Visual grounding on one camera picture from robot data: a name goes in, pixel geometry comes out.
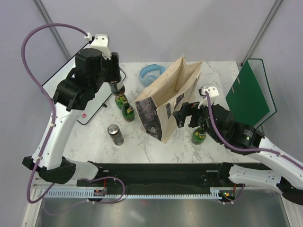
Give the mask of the cream canvas Monet tote bag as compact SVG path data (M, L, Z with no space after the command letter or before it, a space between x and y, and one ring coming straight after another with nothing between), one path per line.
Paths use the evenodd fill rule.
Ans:
M137 97L134 107L147 134L167 143L177 127L173 112L195 98L202 63L181 56Z

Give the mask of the Coca-Cola glass bottle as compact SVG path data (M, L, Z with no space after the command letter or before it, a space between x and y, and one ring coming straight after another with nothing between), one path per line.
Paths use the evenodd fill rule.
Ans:
M111 93L114 96L122 96L125 93L125 86L123 84L123 81L112 81L109 83Z

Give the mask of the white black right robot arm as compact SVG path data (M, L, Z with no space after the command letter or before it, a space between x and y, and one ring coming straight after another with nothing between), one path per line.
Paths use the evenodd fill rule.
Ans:
M232 113L220 105L184 103L174 111L179 128L191 118L189 127L201 127L214 141L231 152L248 156L270 170L243 168L236 164L222 164L217 181L222 186L230 183L252 184L278 191L288 201L303 203L303 164L278 148L262 132L248 124L236 122Z

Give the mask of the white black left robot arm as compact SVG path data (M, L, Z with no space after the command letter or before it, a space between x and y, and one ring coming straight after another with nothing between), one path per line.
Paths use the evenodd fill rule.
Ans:
M118 53L113 52L106 58L98 49L80 50L75 55L75 66L49 99L52 113L44 141L32 156L23 159L22 164L49 183L65 184L74 179L86 179L93 186L101 185L104 175L97 164L67 159L63 152L75 123L103 83L113 85L120 80Z

